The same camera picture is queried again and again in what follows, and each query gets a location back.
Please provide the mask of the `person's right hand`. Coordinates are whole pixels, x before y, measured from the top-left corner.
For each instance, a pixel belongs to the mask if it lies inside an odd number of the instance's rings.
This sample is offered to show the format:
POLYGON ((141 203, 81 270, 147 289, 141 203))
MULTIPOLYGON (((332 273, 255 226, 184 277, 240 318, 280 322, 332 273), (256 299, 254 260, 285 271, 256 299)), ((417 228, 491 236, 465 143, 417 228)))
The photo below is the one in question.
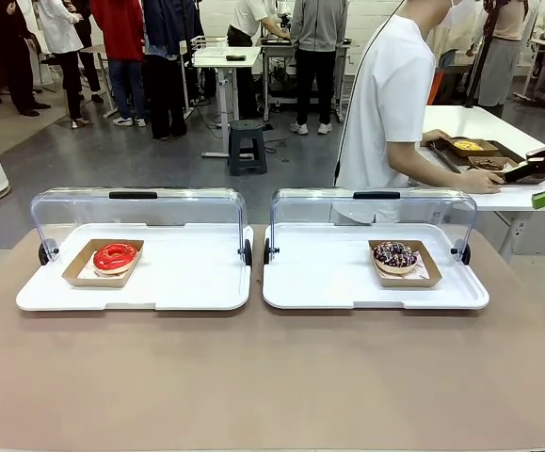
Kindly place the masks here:
POLYGON ((467 191, 472 194, 499 193, 504 179, 495 173, 484 169, 471 169, 465 173, 467 191))

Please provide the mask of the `person's left hand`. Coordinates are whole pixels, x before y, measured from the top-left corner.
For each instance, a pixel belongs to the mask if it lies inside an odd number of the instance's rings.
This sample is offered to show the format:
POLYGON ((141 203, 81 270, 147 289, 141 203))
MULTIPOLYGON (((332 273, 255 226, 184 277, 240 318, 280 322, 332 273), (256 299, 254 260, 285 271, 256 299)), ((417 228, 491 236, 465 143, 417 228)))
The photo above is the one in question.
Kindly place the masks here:
POLYGON ((427 132, 423 132, 420 145, 428 147, 432 142, 438 140, 450 140, 451 137, 440 129, 433 129, 427 132))

